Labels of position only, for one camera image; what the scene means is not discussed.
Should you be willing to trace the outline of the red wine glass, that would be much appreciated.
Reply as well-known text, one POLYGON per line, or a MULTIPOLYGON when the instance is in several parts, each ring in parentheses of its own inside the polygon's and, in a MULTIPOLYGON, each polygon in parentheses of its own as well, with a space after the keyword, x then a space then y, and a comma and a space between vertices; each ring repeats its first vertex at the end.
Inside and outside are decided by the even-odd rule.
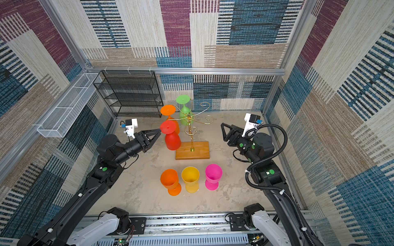
POLYGON ((160 130, 165 134, 165 143, 169 150, 177 150, 182 142, 176 131, 176 123, 174 121, 165 121, 161 124, 160 130))

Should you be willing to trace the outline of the yellow wine glass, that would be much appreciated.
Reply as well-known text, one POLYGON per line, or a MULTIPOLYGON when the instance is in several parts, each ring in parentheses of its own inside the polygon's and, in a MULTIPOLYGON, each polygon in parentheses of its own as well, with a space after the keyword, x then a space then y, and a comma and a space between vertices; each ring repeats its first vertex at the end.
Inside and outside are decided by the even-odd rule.
POLYGON ((196 193, 199 190, 200 172, 195 167, 186 167, 181 174, 188 193, 196 193))

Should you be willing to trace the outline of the pink wine glass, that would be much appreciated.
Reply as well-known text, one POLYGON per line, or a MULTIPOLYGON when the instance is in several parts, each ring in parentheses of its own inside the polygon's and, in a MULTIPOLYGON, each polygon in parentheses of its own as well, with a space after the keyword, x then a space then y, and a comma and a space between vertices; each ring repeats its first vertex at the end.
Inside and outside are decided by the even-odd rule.
POLYGON ((214 191, 219 187, 219 181, 223 175, 223 170, 217 164, 208 165, 205 169, 205 186, 209 191, 214 191))

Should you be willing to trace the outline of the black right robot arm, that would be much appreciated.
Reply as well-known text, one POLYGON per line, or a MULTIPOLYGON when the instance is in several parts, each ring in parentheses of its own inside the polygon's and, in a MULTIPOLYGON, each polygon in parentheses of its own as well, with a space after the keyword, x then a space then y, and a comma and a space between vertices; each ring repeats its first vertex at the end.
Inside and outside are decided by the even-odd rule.
POLYGON ((230 129, 228 133, 222 133, 223 140, 230 147, 237 147, 240 154, 250 162, 245 170, 247 184, 263 191, 283 226, 279 227, 270 219, 259 204, 245 207, 245 225, 248 228, 258 229, 275 246, 321 246, 322 242, 304 218, 284 175, 273 160, 285 149, 288 143, 287 133, 282 127, 271 125, 279 129, 284 136, 282 146, 274 151, 272 138, 269 135, 262 137, 259 132, 260 129, 268 126, 268 124, 259 124, 243 134, 243 129, 240 127, 221 124, 222 129, 230 129))

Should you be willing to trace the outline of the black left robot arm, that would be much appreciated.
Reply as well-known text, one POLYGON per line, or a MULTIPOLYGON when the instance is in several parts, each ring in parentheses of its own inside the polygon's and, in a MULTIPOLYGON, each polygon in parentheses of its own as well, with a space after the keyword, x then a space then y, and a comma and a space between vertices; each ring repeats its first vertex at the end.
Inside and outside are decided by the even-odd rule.
POLYGON ((134 134, 134 139, 121 143, 114 134, 104 136, 97 147, 99 156, 87 179, 70 201, 34 236, 24 235, 18 246, 65 246, 72 232, 90 208, 118 180, 124 168, 122 163, 140 152, 147 152, 161 135, 160 129, 134 134))

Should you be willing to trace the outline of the orange wine glass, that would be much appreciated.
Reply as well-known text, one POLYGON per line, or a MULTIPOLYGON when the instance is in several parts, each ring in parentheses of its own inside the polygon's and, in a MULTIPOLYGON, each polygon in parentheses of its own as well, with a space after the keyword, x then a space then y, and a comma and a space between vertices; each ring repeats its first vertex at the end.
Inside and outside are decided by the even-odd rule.
POLYGON ((171 121, 173 123, 175 123, 175 133, 179 134, 180 133, 180 127, 177 121, 174 120, 174 118, 172 117, 172 115, 175 113, 176 108, 174 105, 165 105, 160 109, 160 112, 162 115, 167 116, 167 120, 171 121))
POLYGON ((176 170, 165 170, 160 177, 160 181, 171 196, 177 196, 180 194, 182 187, 179 184, 179 177, 176 170))

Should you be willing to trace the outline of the green wine glass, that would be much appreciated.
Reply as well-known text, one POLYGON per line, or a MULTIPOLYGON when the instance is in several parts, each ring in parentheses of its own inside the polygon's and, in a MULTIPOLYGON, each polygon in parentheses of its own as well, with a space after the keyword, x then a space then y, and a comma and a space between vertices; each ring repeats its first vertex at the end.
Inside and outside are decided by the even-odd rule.
POLYGON ((180 95, 176 99, 176 102, 182 105, 182 108, 180 109, 179 112, 179 119, 180 119, 180 123, 184 126, 188 126, 190 123, 192 124, 194 120, 194 114, 192 113, 191 109, 186 106, 186 104, 190 102, 190 100, 191 99, 188 95, 180 95), (189 115, 191 116, 190 123, 187 118, 189 115))

